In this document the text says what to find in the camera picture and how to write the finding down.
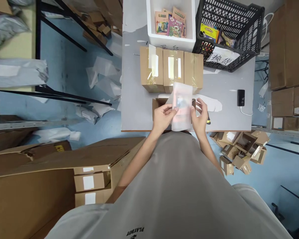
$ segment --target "plastic bag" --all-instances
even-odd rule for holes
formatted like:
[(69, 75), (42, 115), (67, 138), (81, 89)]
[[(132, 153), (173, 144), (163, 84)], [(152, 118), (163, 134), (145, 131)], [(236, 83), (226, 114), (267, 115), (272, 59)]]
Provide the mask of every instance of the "plastic bag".
[(29, 31), (29, 28), (20, 18), (0, 15), (0, 45), (16, 33), (26, 31)]

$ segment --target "white foam box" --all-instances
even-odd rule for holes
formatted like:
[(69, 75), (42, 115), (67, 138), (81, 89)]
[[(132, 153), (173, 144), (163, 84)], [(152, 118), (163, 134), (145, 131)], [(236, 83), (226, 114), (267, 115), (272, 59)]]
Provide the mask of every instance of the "white foam box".
[[(163, 8), (172, 12), (174, 6), (186, 14), (186, 38), (156, 34), (155, 12), (162, 11)], [(146, 8), (147, 32), (152, 45), (157, 47), (165, 46), (165, 48), (169, 50), (193, 51), (196, 42), (195, 0), (146, 0)]]

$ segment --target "packaged item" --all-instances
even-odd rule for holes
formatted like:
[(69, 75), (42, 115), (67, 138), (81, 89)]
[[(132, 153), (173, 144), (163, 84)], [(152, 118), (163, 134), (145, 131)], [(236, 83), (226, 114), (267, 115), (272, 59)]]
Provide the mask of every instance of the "packaged item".
[(220, 44), (220, 45), (225, 45), (225, 46), (234, 48), (234, 47), (235, 47), (236, 40), (227, 37), (227, 36), (225, 35), (224, 31), (220, 29), (220, 30), (219, 30), (219, 37), (218, 37), (217, 43)]
[(155, 12), (156, 34), (166, 35), (168, 29), (168, 15), (166, 12)]
[(186, 15), (176, 7), (173, 7), (172, 17), (184, 24), (181, 37), (186, 38)]
[(172, 97), (172, 108), (179, 108), (172, 120), (172, 131), (187, 130), (191, 126), (190, 107), (192, 105), (193, 87), (175, 82)]
[(202, 37), (213, 40), (214, 42), (218, 39), (219, 31), (212, 27), (210, 24), (202, 23), (200, 25), (200, 34)]
[(168, 21), (167, 36), (170, 37), (181, 37), (184, 24), (171, 17)]

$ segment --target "black plastic crate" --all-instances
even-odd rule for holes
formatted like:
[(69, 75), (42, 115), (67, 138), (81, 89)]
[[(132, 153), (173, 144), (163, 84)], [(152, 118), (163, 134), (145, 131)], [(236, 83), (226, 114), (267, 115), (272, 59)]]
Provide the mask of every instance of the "black plastic crate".
[[(234, 72), (254, 56), (259, 55), (265, 8), (249, 6), (229, 0), (200, 0), (196, 14), (196, 43), (193, 53), (204, 55), (204, 66)], [(222, 29), (226, 36), (236, 39), (235, 48), (214, 43), (201, 35), (201, 23), (210, 23)], [(227, 66), (206, 62), (214, 47), (229, 49), (240, 56)]]

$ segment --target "white wire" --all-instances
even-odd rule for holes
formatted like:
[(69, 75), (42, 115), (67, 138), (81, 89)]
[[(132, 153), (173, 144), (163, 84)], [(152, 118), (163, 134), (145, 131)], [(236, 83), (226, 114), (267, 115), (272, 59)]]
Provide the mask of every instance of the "white wire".
[(248, 114), (245, 114), (244, 112), (242, 112), (242, 107), (240, 106), (240, 112), (243, 113), (244, 115), (247, 115), (247, 116), (252, 116), (253, 113), (251, 115), (248, 115)]

